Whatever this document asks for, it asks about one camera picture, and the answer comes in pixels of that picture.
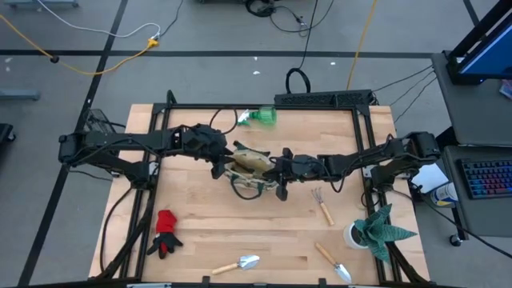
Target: red glove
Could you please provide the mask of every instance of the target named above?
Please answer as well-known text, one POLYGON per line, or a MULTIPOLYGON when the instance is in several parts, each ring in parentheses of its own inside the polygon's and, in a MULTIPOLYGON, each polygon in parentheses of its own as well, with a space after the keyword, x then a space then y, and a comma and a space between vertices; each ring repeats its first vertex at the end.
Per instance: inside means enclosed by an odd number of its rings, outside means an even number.
POLYGON ((174 224, 178 220, 169 210, 160 210, 157 220, 157 236, 153 239, 153 245, 147 251, 150 255, 158 249, 158 256, 164 259, 166 253, 173 253, 174 246, 183 246, 176 236, 174 236, 174 224))

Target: white paper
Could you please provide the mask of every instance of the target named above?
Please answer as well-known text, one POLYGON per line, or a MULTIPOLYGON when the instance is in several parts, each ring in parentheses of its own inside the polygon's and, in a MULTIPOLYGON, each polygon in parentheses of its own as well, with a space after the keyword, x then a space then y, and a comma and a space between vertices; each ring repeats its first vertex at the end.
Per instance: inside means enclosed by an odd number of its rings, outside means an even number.
POLYGON ((438 164, 425 165, 419 169, 418 175, 413 177, 412 183, 422 186, 421 192, 428 193, 448 183, 448 178, 439 169, 438 164))

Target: green plastic object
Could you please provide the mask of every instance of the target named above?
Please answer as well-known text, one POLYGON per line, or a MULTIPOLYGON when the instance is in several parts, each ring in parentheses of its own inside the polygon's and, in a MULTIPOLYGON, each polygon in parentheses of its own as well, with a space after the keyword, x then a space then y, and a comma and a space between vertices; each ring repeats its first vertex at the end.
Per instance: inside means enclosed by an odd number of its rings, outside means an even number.
POLYGON ((258 120, 265 125, 275 125, 278 121, 278 112, 272 106, 264 106, 258 111, 249 112, 244 119, 238 122, 238 124, 249 125, 249 119, 258 120))
POLYGON ((354 222, 361 238, 359 245, 368 246, 375 257, 388 263, 390 262, 390 254, 387 251, 386 242, 403 240, 416 235, 415 232, 385 224, 390 212, 391 204, 379 209, 370 215, 367 220, 356 220, 354 222))

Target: potted plant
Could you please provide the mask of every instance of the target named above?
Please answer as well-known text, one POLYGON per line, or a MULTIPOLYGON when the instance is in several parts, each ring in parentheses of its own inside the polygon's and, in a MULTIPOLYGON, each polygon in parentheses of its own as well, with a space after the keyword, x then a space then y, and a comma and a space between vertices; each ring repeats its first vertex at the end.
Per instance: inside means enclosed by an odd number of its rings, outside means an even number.
POLYGON ((346 244, 354 249, 370 249, 376 258, 389 263, 390 255, 386 242, 403 240, 416 235, 415 232, 386 224, 390 212, 391 204, 382 207, 367 220, 356 220, 348 225, 343 231, 346 244))

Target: office chair wheel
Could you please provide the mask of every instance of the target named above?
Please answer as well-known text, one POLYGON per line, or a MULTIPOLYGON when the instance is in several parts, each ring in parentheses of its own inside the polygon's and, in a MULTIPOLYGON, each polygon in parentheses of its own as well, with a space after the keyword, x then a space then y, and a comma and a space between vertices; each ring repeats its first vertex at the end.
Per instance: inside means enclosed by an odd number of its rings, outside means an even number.
POLYGON ((16 134, 14 134, 12 131, 9 133, 9 136, 7 136, 8 142, 14 142, 16 140, 16 134))
POLYGON ((461 246, 462 240, 458 237, 458 234, 453 234, 450 236, 450 244, 454 247, 461 246))

